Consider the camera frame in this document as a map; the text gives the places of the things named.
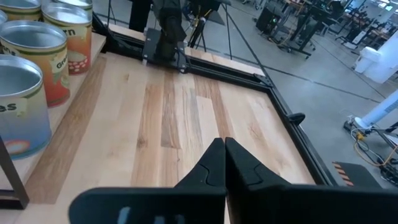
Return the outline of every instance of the wooden shelf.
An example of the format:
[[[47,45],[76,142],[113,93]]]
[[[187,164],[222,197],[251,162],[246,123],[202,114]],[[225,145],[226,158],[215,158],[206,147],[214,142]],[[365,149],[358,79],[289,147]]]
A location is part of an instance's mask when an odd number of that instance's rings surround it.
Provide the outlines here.
[[[106,37],[93,33],[91,41],[91,64],[93,64],[98,54],[100,53],[101,49],[103,48],[105,40]],[[65,116],[65,113],[68,111],[69,106],[71,105],[73,99],[75,98],[85,78],[86,78],[86,73],[82,75],[71,76],[69,100],[58,107],[49,109],[50,125],[53,135],[56,132],[59,124],[61,123],[61,120]],[[21,178],[24,184],[29,179],[34,168],[36,167],[37,163],[42,157],[44,151],[45,149],[41,150],[40,152],[28,158],[13,161],[18,171],[19,177]],[[2,190],[12,189],[7,177],[5,176],[4,172],[1,169],[0,169],[0,189]]]

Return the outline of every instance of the wooden table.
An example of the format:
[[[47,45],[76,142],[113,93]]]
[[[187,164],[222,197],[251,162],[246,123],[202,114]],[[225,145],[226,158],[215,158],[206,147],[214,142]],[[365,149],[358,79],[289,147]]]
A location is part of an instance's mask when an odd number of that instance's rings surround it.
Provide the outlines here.
[[[110,28],[144,40],[133,30]],[[289,182],[314,183],[266,94],[100,54],[26,182],[29,206],[23,212],[0,210],[1,223],[68,223],[71,201],[93,187],[173,187],[214,138],[226,136]]]

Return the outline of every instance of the black clamp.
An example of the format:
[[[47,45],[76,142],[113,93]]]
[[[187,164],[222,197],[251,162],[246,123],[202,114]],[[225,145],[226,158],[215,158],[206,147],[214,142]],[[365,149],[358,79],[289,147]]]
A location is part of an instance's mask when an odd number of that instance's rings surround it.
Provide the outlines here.
[[[275,87],[274,83],[272,82],[272,80],[269,78],[268,74],[264,74],[264,75],[259,75],[254,73],[253,74],[254,78],[257,78],[258,81],[260,81],[261,83],[265,84],[267,87]]]
[[[289,122],[291,122],[295,125],[299,125],[305,119],[305,114],[303,114],[303,113],[290,114],[290,115],[287,115],[287,119],[289,119]]]

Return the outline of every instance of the can label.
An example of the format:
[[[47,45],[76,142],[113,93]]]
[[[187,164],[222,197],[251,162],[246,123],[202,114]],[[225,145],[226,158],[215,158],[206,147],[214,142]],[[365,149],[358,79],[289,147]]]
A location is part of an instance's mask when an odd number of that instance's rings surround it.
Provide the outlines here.
[[[69,74],[79,75],[87,72],[91,63],[91,23],[71,26],[55,21],[46,15],[44,15],[44,22],[61,28],[67,35]]]
[[[28,157],[48,144],[51,128],[43,85],[22,98],[0,98],[0,135],[11,159]]]
[[[0,9],[7,14],[8,21],[29,20],[38,21],[42,16],[42,10],[37,9],[16,9],[7,6],[0,6]]]
[[[69,96],[69,72],[66,43],[46,50],[29,49],[14,46],[1,40],[4,53],[15,55],[34,62],[44,74],[44,88],[48,106],[57,106],[65,102]]]

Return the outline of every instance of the concrete floor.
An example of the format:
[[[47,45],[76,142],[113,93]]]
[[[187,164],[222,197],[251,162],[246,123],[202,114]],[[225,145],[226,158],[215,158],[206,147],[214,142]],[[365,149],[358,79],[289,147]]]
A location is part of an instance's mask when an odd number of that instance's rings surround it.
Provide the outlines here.
[[[127,27],[131,2],[112,0],[112,7],[118,20],[117,25]],[[94,11],[99,15],[107,15],[108,0],[96,0]],[[223,8],[220,7],[218,12],[226,22],[226,13]],[[334,41],[334,35],[327,34],[324,37],[314,35],[312,40],[316,51],[312,52],[313,55],[308,60],[305,60],[304,55],[283,52],[258,34],[252,18],[258,17],[260,11],[256,11],[250,5],[242,5],[240,1],[232,0],[228,13],[261,64],[265,66],[290,109],[295,113],[306,114],[302,127],[335,179],[343,184],[331,162],[351,162],[365,166],[384,188],[395,188],[380,178],[378,168],[365,163],[357,155],[353,149],[353,139],[343,130],[342,125],[351,114],[365,115],[389,96],[398,85],[390,81],[382,85],[377,84],[355,73],[351,66],[357,55]],[[155,27],[155,18],[152,13],[147,25]],[[183,21],[182,25],[186,28],[188,22]],[[231,20],[229,20],[229,31],[233,60],[258,67]],[[207,22],[204,36],[209,52],[229,58],[226,26]],[[386,128],[395,123],[397,117],[398,111],[395,110],[378,125]],[[387,144],[376,136],[371,138],[368,144],[373,151],[384,156],[391,151]]]

